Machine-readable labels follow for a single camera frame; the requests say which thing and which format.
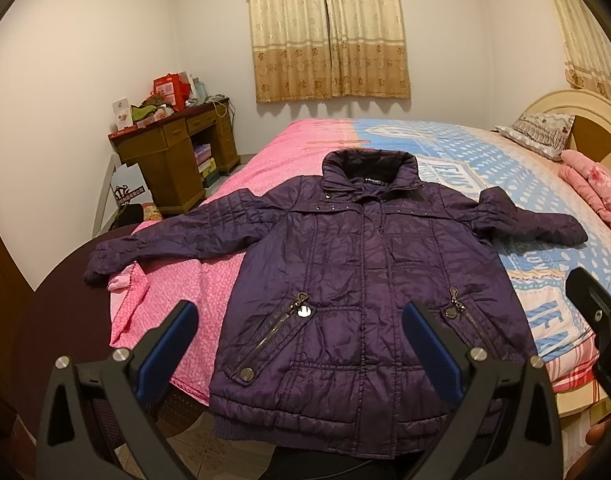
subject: bed headboard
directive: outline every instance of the bed headboard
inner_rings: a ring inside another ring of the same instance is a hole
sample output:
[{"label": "bed headboard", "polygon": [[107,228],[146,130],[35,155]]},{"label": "bed headboard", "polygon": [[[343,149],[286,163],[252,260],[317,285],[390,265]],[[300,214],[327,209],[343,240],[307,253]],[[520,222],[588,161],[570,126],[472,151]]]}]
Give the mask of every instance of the bed headboard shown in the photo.
[{"label": "bed headboard", "polygon": [[611,101],[589,90],[544,95],[525,113],[575,114],[569,148],[611,169]]}]

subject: jacket collar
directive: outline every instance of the jacket collar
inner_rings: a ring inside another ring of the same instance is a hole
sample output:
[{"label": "jacket collar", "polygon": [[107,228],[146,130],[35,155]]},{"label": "jacket collar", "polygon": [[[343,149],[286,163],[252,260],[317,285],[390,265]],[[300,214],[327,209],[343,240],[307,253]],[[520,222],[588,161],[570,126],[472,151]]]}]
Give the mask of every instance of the jacket collar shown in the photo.
[{"label": "jacket collar", "polygon": [[386,150],[339,150],[323,160],[323,189],[355,192],[359,180],[385,183],[383,192],[412,190],[423,186],[415,156]]}]

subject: wooden door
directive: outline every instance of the wooden door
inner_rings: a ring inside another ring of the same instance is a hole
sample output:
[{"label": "wooden door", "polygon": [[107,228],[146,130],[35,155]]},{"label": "wooden door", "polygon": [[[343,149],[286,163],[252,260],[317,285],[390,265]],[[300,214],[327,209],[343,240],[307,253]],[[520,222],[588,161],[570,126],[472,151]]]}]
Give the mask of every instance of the wooden door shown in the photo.
[{"label": "wooden door", "polygon": [[0,429],[4,431],[8,430],[10,411],[14,413],[10,392],[12,346],[32,293],[0,237]]}]

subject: quilted jacket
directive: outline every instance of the quilted jacket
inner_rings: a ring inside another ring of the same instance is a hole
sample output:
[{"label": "quilted jacket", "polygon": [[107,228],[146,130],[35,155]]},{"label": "quilted jacket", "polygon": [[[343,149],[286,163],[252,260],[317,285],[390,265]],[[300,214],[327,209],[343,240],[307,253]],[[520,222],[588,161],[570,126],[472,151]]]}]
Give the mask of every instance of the quilted jacket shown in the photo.
[{"label": "quilted jacket", "polygon": [[257,197],[240,189],[135,235],[103,242],[88,282],[134,260],[214,258],[248,248],[222,328],[210,409],[277,443],[362,458],[423,450],[449,413],[401,328],[428,307],[468,346],[504,360],[536,353],[492,237],[587,240],[562,214],[479,202],[419,178],[404,152],[343,150],[323,176]]}]

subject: zipper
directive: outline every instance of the zipper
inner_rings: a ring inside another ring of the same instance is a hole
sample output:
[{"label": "zipper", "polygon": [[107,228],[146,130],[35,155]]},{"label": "zipper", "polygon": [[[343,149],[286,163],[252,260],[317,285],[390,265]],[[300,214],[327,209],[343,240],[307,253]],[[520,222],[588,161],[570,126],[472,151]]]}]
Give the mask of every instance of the zipper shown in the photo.
[{"label": "zipper", "polygon": [[472,327],[474,328],[476,333],[479,335],[481,340],[487,345],[488,347],[487,351],[489,351],[494,357],[498,358],[496,348],[492,344],[492,341],[490,341],[490,338],[488,337],[488,335],[476,322],[476,319],[474,319],[474,316],[472,315],[472,313],[459,300],[459,291],[457,287],[454,287],[454,286],[450,287],[450,301],[452,302],[453,306],[449,306],[445,310],[445,316],[448,319],[455,319],[461,313],[468,320],[470,325],[472,325]]},{"label": "zipper", "polygon": [[262,340],[259,341],[259,344],[255,346],[247,357],[236,367],[233,372],[234,375],[238,375],[247,383],[253,380],[254,370],[249,368],[249,365],[259,356],[259,354],[261,354],[263,349],[272,342],[288,320],[294,314],[298,314],[299,317],[310,317],[312,310],[306,304],[307,299],[308,295],[306,293],[299,292],[298,296],[292,301],[292,303],[290,303],[290,305],[288,305],[286,311],[281,314],[281,317],[274,322],[268,332],[266,332],[266,334],[263,336]]}]

